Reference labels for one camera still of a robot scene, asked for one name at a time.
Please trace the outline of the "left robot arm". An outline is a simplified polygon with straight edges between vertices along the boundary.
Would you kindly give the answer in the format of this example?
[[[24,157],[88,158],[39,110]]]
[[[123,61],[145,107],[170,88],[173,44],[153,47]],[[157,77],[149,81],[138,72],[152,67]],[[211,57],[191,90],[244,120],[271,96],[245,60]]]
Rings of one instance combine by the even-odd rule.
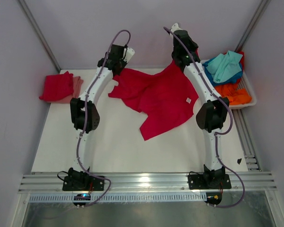
[[[73,167],[64,178],[64,187],[69,191],[87,190],[95,179],[104,180],[102,176],[91,176],[89,167],[84,163],[89,156],[87,151],[89,139],[100,123],[96,105],[104,88],[114,76],[120,75],[134,53],[135,51],[128,45],[112,45],[105,57],[99,60],[95,76],[89,86],[78,98],[72,98],[70,101],[71,122],[78,132],[78,142]]]

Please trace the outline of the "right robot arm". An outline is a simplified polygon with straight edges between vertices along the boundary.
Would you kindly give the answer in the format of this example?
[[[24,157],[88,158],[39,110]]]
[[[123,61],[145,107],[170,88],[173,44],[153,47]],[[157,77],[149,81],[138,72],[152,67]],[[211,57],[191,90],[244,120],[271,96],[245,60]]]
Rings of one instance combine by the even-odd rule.
[[[197,54],[198,46],[186,30],[170,32],[173,37],[172,59],[195,88],[201,108],[195,116],[203,131],[205,142],[205,164],[200,179],[189,177],[190,189],[230,189],[231,182],[221,164],[218,154],[221,147],[222,128],[229,114],[229,101],[222,98],[207,78]]]

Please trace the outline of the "magenta t shirt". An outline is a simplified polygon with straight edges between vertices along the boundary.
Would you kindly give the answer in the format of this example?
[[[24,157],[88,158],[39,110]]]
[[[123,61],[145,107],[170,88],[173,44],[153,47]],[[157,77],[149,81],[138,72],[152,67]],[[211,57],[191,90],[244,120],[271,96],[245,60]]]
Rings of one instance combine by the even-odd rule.
[[[147,115],[140,126],[144,140],[184,124],[194,114],[198,94],[174,61],[154,75],[126,68],[114,80],[118,84],[108,96]]]

